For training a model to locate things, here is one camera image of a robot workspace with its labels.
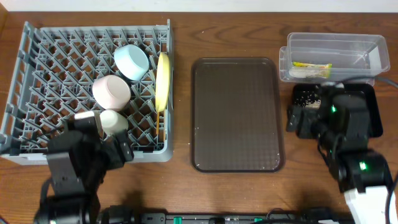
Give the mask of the small white green cup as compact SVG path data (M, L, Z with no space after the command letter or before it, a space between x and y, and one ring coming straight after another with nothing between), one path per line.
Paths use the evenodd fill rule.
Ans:
M127 119L116 111L104 110L99 117L102 129L108 136L127 130L129 127Z

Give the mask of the white napkin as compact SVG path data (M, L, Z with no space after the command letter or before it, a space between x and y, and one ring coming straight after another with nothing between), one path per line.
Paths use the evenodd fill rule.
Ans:
M309 78L315 75L313 70L301 69L301 68L291 68L289 70L289 75L294 78Z

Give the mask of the pink bowl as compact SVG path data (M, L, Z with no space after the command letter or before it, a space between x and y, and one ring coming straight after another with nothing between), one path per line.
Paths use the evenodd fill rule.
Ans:
M131 98L129 85L116 75L97 78L92 92L96 102L105 110L121 111Z

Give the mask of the wooden chopstick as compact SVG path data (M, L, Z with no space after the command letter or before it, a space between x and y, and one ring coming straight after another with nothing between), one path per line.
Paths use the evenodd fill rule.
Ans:
M163 123L164 123L164 127L163 127L163 140L164 140L164 142L166 142L166 135L167 135L167 124L166 124L166 121L167 121L167 110L164 110L164 112L163 112Z
M159 126L160 126L160 112L157 112L157 119L156 119L156 135L159 135Z

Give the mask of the green snack wrapper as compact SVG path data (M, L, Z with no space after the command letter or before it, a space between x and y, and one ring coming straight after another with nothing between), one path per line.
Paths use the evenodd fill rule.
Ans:
M331 73L332 64L311 64L311 63L302 63L302 62L293 62L292 68L301 68L307 70L313 70L315 75L309 78L329 78Z

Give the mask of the yellow plate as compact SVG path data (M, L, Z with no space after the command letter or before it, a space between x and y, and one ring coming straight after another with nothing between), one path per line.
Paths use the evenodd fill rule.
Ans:
M161 52L157 64L155 82L155 110L160 113L167 106L170 88L170 59L166 53Z

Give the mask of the light blue bowl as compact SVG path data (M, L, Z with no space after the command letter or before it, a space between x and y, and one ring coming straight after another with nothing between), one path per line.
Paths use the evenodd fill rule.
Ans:
M139 81L149 69L147 55L133 44L117 48L114 52L114 61L119 71L133 81Z

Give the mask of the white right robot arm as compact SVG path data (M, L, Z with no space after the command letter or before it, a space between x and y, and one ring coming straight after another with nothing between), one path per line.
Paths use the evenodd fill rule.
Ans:
M368 146L371 116L364 98L324 96L318 109L289 106L287 117L288 132L317 141L355 223L397 223L397 181L385 157Z

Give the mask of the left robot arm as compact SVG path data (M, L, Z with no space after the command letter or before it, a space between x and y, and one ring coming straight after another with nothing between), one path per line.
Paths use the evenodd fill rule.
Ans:
M132 209L113 205L100 209L98 188L109 170L134 158L127 131L102 141L95 128L68 130L48 145L51 176L41 188L34 223L134 223Z

